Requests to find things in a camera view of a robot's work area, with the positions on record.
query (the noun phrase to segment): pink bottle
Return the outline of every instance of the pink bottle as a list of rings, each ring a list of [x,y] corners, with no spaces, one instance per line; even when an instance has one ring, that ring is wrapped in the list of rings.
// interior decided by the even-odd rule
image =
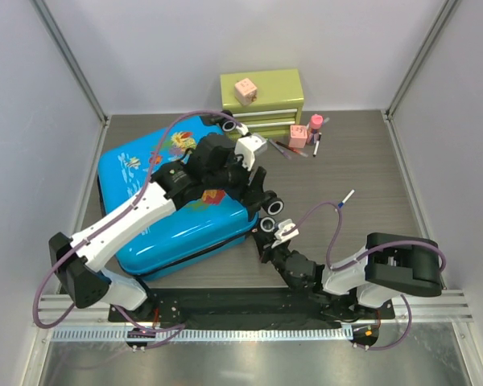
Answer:
[[[319,140],[320,127],[322,127],[323,122],[324,119],[319,114],[313,115],[310,119],[308,123],[308,145],[315,145]]]

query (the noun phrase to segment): pink box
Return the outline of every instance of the pink box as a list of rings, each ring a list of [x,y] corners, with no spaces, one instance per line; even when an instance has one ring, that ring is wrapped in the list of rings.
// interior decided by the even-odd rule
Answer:
[[[308,139],[308,129],[306,126],[292,125],[290,126],[290,147],[303,148]]]
[[[256,101],[258,88],[252,80],[245,78],[234,85],[234,96],[242,105],[247,106]]]

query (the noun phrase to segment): blue suitcase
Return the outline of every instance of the blue suitcase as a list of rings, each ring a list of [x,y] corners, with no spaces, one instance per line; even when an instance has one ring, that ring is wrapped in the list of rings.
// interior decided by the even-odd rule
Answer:
[[[98,182],[106,214],[141,188],[163,131],[101,156]],[[155,160],[155,170],[165,162],[181,158],[187,148],[194,148],[208,133],[222,131],[216,125],[204,125],[199,117],[176,125]],[[126,273],[154,280],[241,243],[257,222],[258,215],[249,220],[247,210],[223,191],[206,191],[201,199],[145,229],[116,257]]]

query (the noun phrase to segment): white wall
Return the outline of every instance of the white wall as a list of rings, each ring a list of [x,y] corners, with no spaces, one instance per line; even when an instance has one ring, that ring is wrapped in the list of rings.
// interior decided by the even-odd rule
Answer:
[[[19,384],[48,239],[71,232],[100,125],[27,0],[0,0],[0,386]]]
[[[308,109],[383,109],[443,0],[47,0],[108,113],[221,107],[222,72],[300,69]]]
[[[448,282],[483,334],[483,0],[461,2],[395,122]]]

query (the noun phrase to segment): gray wooden tabletop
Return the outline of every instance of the gray wooden tabletop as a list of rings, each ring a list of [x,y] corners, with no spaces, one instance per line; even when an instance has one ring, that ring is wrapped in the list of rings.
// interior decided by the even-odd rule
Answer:
[[[318,156],[297,154],[286,160],[269,146],[258,159],[266,168],[266,189],[276,191],[285,203],[278,216],[298,220],[315,204],[340,201],[356,193],[344,206],[344,227],[332,251],[333,261],[355,253],[370,232],[417,236],[415,221],[395,161],[382,115],[378,111],[321,113],[330,117],[322,129]],[[304,113],[308,121],[310,113]],[[175,114],[113,116],[103,151],[132,141],[168,125]],[[312,148],[305,149],[312,153]],[[101,218],[97,187],[93,187],[84,227]],[[323,207],[310,217],[291,244],[309,259],[322,262],[334,232],[337,215]],[[121,272],[116,261],[109,269]],[[282,286],[272,265],[258,262],[254,242],[248,239],[230,250],[149,283],[152,287],[264,287]]]

